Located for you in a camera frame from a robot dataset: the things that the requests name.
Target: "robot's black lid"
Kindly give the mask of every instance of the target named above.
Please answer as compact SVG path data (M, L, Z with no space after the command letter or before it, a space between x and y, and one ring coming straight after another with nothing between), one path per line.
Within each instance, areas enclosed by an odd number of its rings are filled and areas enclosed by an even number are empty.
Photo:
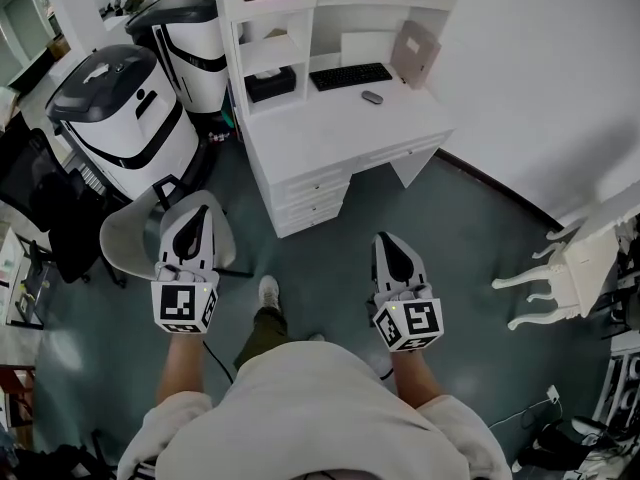
M169 23L205 23L218 17L216 0L158 0L129 20L128 34Z
M92 53L47 102L53 121L96 123L115 114L136 93L157 63L147 48L107 46Z

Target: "white chair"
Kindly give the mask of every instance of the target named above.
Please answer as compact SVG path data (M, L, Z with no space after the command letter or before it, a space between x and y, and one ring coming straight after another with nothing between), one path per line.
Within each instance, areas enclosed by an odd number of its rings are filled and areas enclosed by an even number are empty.
M167 183L182 184L173 177L166 178L149 187L140 197L120 211L111 214L100 229L100 247L107 261L118 270L155 281L156 262L147 255L144 248L144 231L153 209L161 203L166 213L160 223L160 235L180 216L193 208L206 205L213 214L214 270L221 275L253 277L252 273L227 270L236 257L236 245L229 222L211 192L199 190L173 206L164 197L162 187Z
M640 213L640 182L631 185L615 197L607 199L586 219L580 219L559 233L549 232L547 238L556 240L577 231L572 240L554 243L544 251L536 253L539 259L549 253L546 265L535 267L511 279L495 279L495 289L516 286L529 281L546 280L551 291L527 297L555 300L557 309L545 314L527 314L509 322L514 330L522 323L551 324L578 315L586 317L594 306L602 285L616 261L618 241L615 226Z

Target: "desk drawer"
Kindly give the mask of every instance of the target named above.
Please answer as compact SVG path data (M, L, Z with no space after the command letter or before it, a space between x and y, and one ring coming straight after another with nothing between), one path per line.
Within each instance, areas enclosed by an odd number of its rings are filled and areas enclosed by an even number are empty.
M331 189L323 192L322 194L314 195L309 200L302 203L295 203L280 208L275 208L273 213L275 221L278 224L289 224L298 219L304 219L305 217L311 217L313 215L319 215L324 210L342 203L344 195L347 193L349 184L345 183L335 189Z
M447 135L447 133L441 133L435 136L409 142L407 144L393 146L392 148L382 151L376 151L375 153L371 153L366 156L361 156L355 172L373 169L374 167L392 162L393 160L398 160L399 158L413 155L414 153L420 153L421 151L432 149L434 146L444 142Z
M306 174L271 186L271 202L274 207L311 200L317 194L337 189L349 183L357 159L332 165L321 171Z
M342 208L342 203L336 204L317 215L298 219L288 224L279 225L276 228L276 233L279 238L284 238L285 236L292 235L293 233L298 233L303 229L317 226L318 224L337 217L340 213L340 208Z

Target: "person's left arm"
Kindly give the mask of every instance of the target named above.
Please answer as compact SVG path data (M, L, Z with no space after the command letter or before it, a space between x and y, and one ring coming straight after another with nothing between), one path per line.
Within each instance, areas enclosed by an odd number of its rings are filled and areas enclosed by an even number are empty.
M118 465L118 480L153 475L155 459L178 431L209 412L211 398L203 393L204 353L202 335L173 334L162 379L156 393L157 406L147 413Z

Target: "white cable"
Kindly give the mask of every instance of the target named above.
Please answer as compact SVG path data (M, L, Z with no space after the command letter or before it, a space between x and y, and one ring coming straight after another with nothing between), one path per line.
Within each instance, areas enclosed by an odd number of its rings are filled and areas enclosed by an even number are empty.
M524 409L524 410L522 410L522 411L520 411L520 412L517 412L517 413L515 413L515 414L512 414L512 415L511 415L511 416L509 416L508 418L505 418L505 419L503 419L503 420L496 421L495 423L493 423L493 424L489 425L489 428L493 428L493 427L496 427L496 426L498 426L498 425L502 425L503 423L506 423L507 421L512 420L512 419L513 419L513 418L515 418L516 416L520 416L520 415L524 414L525 412L527 412L528 410L533 409L534 407L537 407L537 406L539 406L539 405L546 404L546 403L552 403L552 402L551 402L551 400L549 400L549 399L547 398L546 400L543 400L542 402L538 402L537 404L530 405L530 406L529 406L529 407L527 407L526 409ZM562 418L562 414L563 414L563 412L564 412L564 411L562 410L562 404L560 404L560 417L561 417L561 418Z

